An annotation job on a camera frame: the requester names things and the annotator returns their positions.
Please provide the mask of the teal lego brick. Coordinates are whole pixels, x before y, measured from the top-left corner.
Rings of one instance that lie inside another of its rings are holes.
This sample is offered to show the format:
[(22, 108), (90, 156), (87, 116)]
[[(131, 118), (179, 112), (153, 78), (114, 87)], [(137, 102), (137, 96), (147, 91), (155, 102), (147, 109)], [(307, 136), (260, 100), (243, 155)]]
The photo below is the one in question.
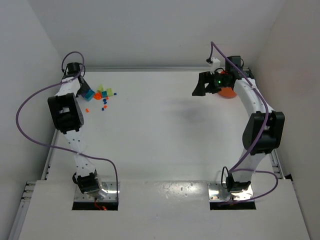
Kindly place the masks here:
[(92, 89), (89, 89), (83, 98), (89, 102), (95, 96), (95, 94), (96, 93)]

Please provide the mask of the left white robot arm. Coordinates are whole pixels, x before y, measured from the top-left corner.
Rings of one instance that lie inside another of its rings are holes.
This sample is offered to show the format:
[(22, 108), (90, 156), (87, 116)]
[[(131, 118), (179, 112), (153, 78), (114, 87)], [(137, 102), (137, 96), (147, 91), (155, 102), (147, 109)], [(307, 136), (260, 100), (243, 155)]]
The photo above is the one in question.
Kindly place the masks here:
[(72, 180), (80, 192), (94, 197), (101, 189), (96, 167), (88, 157), (82, 156), (87, 148), (82, 139), (81, 127), (84, 116), (77, 97), (89, 91), (89, 86), (81, 75), (84, 65), (78, 62), (68, 63), (63, 70), (61, 87), (58, 92), (47, 99), (53, 124), (66, 138), (71, 150), (76, 172)]

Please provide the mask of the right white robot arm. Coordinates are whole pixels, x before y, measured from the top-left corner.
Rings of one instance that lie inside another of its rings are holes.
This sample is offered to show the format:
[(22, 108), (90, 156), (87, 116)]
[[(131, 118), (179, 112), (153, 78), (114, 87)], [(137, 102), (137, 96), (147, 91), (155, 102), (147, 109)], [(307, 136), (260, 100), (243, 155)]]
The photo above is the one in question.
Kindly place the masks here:
[(285, 115), (275, 111), (262, 97), (252, 71), (243, 68), (240, 56), (229, 56), (225, 67), (215, 57), (206, 62), (210, 71), (201, 72), (193, 96), (203, 97), (231, 89), (240, 98), (248, 114), (242, 134), (243, 152), (238, 162), (227, 172), (224, 187), (228, 192), (242, 192), (251, 184), (252, 175), (265, 155), (280, 146)]

